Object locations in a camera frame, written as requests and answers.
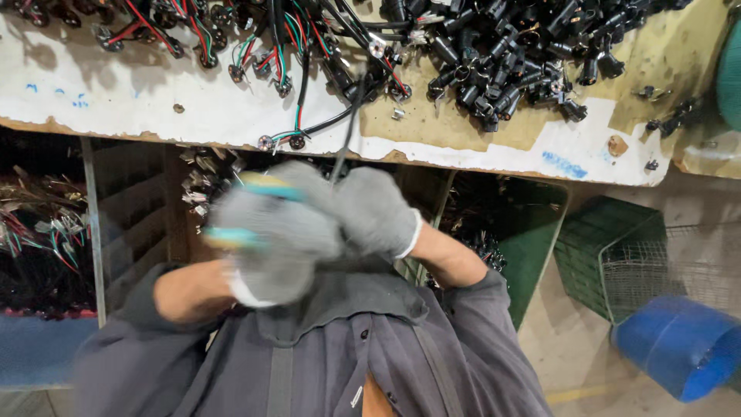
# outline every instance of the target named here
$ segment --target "yellow floor line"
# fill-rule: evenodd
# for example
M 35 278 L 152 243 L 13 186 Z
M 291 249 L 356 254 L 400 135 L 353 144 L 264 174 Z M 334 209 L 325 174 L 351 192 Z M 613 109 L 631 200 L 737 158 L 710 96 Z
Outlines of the yellow floor line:
M 646 375 L 640 375 L 633 379 L 614 382 L 612 384 L 595 385 L 593 387 L 581 387 L 575 390 L 562 391 L 560 393 L 551 393 L 545 395 L 545 400 L 550 404 L 561 404 L 564 402 L 574 401 L 581 398 L 596 397 L 606 395 L 615 391 L 625 390 L 629 385 L 640 384 L 650 379 Z

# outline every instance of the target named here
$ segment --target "workbench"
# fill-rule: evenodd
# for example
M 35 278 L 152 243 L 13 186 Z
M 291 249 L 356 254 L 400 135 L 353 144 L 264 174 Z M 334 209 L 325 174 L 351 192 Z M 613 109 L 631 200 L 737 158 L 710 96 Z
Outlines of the workbench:
M 356 4 L 367 20 L 379 20 L 379 0 Z M 455 106 L 452 92 L 437 106 L 426 97 L 437 75 L 429 56 L 412 51 L 397 67 L 413 96 L 402 105 L 387 95 L 366 105 L 350 141 L 350 157 L 437 165 L 502 174 L 569 180 L 656 185 L 666 174 L 683 132 L 661 139 L 646 134 L 645 123 L 671 112 L 683 99 L 709 89 L 726 33 L 727 6 L 720 0 L 695 0 L 682 11 L 652 16 L 646 26 L 626 34 L 614 55 L 626 61 L 616 79 L 577 86 L 575 101 L 588 106 L 580 123 L 566 122 L 555 110 L 535 109 L 523 100 L 499 132 L 484 134 L 479 124 Z M 234 34 L 219 53 L 219 66 L 204 70 L 191 47 L 192 33 L 173 29 L 185 46 L 174 59 L 163 45 L 128 42 L 121 53 L 104 52 L 90 32 L 95 19 L 72 30 L 53 19 L 37 29 L 12 14 L 0 15 L 0 123 L 11 128 L 147 141 L 256 146 L 260 136 L 293 127 L 301 67 L 295 54 L 287 62 L 296 86 L 280 99 L 272 84 L 247 72 L 235 85 L 227 74 L 232 47 L 246 33 Z M 114 23 L 120 27 L 123 22 Z M 578 68 L 568 63 L 569 72 Z M 314 125 L 348 105 L 325 86 L 327 78 L 312 63 L 302 126 Z M 645 85 L 672 90 L 657 102 L 634 91 Z M 178 113 L 174 105 L 185 111 Z M 391 118 L 394 108 L 405 115 Z M 348 120 L 314 134 L 301 152 L 332 154 L 345 138 Z M 627 150 L 618 157 L 608 141 L 618 136 Z M 288 144 L 280 151 L 291 151 Z M 645 168 L 652 160 L 655 171 Z

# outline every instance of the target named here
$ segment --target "hand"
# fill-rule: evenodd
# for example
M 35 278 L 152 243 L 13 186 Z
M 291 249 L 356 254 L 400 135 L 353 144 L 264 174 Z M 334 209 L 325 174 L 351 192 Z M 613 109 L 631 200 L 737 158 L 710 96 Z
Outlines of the hand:
M 285 167 L 271 172 L 301 178 Z M 313 282 L 314 263 L 342 251 L 337 221 L 307 203 L 328 185 L 300 188 L 280 177 L 258 174 L 245 176 L 242 182 L 213 210 L 205 231 L 207 242 L 231 251 L 229 285 L 240 303 L 253 307 L 291 303 Z
M 363 254 L 405 257 L 422 229 L 419 210 L 409 207 L 384 171 L 355 168 L 338 184 L 332 202 L 342 228 Z

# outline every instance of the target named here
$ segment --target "forearm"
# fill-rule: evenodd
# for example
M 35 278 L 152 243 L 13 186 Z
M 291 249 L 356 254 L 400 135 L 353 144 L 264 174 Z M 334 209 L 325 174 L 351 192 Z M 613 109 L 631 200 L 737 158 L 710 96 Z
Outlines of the forearm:
M 473 251 L 427 223 L 422 225 L 410 256 L 419 259 L 443 288 L 474 285 L 488 271 Z
M 157 312 L 173 323 L 215 318 L 235 300 L 224 276 L 225 260 L 194 263 L 162 275 L 154 284 Z

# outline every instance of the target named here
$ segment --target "shirt sleeve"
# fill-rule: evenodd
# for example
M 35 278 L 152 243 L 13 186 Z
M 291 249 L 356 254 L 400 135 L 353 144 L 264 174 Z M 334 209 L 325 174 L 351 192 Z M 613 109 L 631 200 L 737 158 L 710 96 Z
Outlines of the shirt sleeve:
M 505 416 L 551 416 L 538 377 L 519 347 L 509 303 L 507 281 L 489 270 L 472 286 L 443 292 L 441 307 L 471 372 L 493 385 L 482 402 L 496 404 Z
M 76 416 L 164 417 L 178 407 L 218 321 L 178 326 L 157 313 L 154 283 L 176 267 L 153 268 L 83 344 L 73 375 Z

